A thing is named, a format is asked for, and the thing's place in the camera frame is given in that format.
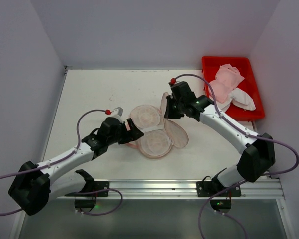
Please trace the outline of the floral mesh laundry bag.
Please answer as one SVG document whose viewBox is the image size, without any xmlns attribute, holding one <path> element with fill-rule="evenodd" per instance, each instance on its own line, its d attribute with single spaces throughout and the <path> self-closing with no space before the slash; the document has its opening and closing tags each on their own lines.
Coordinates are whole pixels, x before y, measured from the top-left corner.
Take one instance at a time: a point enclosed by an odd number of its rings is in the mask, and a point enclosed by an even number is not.
<svg viewBox="0 0 299 239">
<path fill-rule="evenodd" d="M 160 107 L 139 105 L 131 110 L 129 117 L 144 134 L 126 146 L 138 150 L 144 157 L 158 160 L 175 147 L 185 148 L 189 143 L 186 131 L 177 123 L 164 118 L 168 93 L 162 95 Z"/>
</svg>

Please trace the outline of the pink bra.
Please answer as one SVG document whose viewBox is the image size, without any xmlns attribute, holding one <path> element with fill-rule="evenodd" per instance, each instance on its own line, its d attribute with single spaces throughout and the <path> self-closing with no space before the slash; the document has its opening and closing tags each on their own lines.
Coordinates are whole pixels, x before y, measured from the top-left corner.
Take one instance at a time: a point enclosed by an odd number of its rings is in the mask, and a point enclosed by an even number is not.
<svg viewBox="0 0 299 239">
<path fill-rule="evenodd" d="M 215 79 L 210 82 L 215 99 L 220 103 L 224 103 L 229 94 L 237 88 L 244 79 L 236 67 L 231 66 L 231 64 L 221 65 L 215 75 Z"/>
</svg>

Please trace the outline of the white bra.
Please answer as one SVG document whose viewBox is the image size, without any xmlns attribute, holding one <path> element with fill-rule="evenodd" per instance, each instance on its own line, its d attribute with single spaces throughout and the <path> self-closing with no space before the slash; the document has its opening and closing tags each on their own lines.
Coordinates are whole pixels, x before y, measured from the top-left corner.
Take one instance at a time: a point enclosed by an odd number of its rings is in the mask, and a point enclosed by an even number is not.
<svg viewBox="0 0 299 239">
<path fill-rule="evenodd" d="M 231 105 L 247 111 L 254 111 L 256 109 L 255 103 L 250 95 L 239 88 L 232 90 L 223 103 L 217 102 L 218 108 L 223 112 L 226 112 Z"/>
</svg>

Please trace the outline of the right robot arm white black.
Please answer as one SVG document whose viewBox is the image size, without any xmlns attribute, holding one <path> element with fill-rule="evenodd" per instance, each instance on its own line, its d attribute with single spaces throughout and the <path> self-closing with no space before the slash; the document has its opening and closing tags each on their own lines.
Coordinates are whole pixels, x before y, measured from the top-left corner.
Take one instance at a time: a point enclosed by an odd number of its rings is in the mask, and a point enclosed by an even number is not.
<svg viewBox="0 0 299 239">
<path fill-rule="evenodd" d="M 180 119 L 184 116 L 212 128 L 226 139 L 240 154 L 237 164 L 217 173 L 209 186 L 214 192 L 220 192 L 241 181 L 255 182 L 274 163 L 272 137 L 264 134 L 260 141 L 256 132 L 243 127 L 205 95 L 196 97 L 187 82 L 170 82 L 171 94 L 167 95 L 164 117 Z"/>
</svg>

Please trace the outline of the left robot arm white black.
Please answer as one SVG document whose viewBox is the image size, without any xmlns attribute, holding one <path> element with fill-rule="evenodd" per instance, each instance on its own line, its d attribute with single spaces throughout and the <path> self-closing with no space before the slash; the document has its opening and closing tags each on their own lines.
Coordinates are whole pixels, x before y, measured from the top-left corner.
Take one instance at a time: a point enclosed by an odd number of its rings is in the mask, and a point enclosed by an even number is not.
<svg viewBox="0 0 299 239">
<path fill-rule="evenodd" d="M 72 150 L 38 164 L 24 163 L 8 194 L 32 216 L 45 207 L 51 198 L 51 186 L 66 173 L 101 156 L 113 144 L 127 144 L 143 135 L 131 119 L 121 121 L 119 116 L 107 117 L 87 136 L 78 137 L 78 144 Z"/>
</svg>

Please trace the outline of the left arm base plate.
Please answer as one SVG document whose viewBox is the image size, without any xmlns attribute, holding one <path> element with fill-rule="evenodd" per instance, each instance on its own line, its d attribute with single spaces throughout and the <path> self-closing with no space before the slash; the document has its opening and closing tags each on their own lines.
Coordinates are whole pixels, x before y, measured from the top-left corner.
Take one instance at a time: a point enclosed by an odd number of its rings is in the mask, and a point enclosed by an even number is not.
<svg viewBox="0 0 299 239">
<path fill-rule="evenodd" d="M 109 181 L 94 181 L 93 183 L 86 183 L 82 190 L 74 193 L 68 193 L 65 196 L 74 197 L 74 196 L 82 196 L 82 197 L 107 197 L 108 191 L 106 189 L 109 188 Z"/>
</svg>

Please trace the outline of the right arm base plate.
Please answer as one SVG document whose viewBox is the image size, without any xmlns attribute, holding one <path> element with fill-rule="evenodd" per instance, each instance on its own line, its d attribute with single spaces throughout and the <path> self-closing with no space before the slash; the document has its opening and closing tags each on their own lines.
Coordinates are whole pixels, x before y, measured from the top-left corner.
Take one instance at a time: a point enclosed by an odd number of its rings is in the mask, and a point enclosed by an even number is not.
<svg viewBox="0 0 299 239">
<path fill-rule="evenodd" d="M 196 191 L 198 197 L 211 197 L 216 193 L 224 190 L 225 187 L 214 178 L 205 176 L 201 181 L 196 182 Z M 241 189 L 238 186 L 230 190 L 226 190 L 224 193 L 219 194 L 219 197 L 241 197 Z"/>
</svg>

